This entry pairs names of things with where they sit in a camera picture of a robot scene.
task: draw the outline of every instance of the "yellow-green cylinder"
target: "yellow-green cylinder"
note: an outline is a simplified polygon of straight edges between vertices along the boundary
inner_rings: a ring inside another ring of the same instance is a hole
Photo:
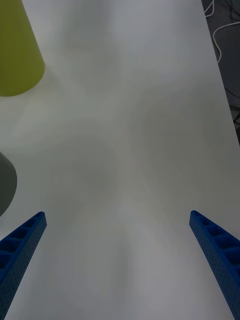
[[[21,0],[0,0],[0,96],[15,96],[42,78],[44,61]]]

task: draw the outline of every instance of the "black cable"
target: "black cable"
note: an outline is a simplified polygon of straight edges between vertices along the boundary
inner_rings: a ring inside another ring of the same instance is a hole
[[[240,112],[239,112],[239,114],[236,116],[236,118],[233,120],[233,123],[234,124],[239,124],[238,122],[236,122],[238,119],[240,118]]]
[[[233,93],[232,91],[230,91],[228,88],[224,87],[224,89],[229,92],[231,95],[233,95],[234,97],[240,99],[240,96],[236,95],[235,93]]]
[[[235,14],[237,16],[239,16],[239,18],[240,18],[240,12],[233,7],[233,0],[231,0],[231,4],[227,0],[225,0],[225,2],[230,8],[230,19],[231,20],[235,20],[235,21],[239,21],[240,19],[236,19],[236,18],[233,17],[233,11],[234,11]]]

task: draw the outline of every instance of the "white tabletop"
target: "white tabletop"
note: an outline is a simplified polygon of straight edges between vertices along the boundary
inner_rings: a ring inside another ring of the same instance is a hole
[[[0,98],[3,238],[47,229],[6,320],[226,320],[189,227],[240,238],[240,151],[201,0],[25,0],[46,64]]]

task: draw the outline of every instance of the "gray object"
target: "gray object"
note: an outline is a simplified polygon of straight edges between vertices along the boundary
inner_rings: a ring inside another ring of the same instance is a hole
[[[0,216],[12,202],[16,188],[16,170],[13,164],[0,152]]]

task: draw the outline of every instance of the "dark floor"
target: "dark floor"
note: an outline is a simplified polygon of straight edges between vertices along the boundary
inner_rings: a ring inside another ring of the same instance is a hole
[[[211,1],[212,0],[202,0],[203,8],[206,9]],[[240,0],[215,0],[214,4],[214,14],[206,18],[211,37],[213,37],[213,32],[218,27],[240,21]],[[215,34],[215,39],[222,53],[219,62],[222,81],[224,87],[233,93],[231,94],[226,90],[228,103],[230,106],[240,108],[240,24],[219,30]],[[214,44],[213,46],[218,59],[219,52]],[[239,112],[231,110],[231,113],[232,118],[235,119]]]

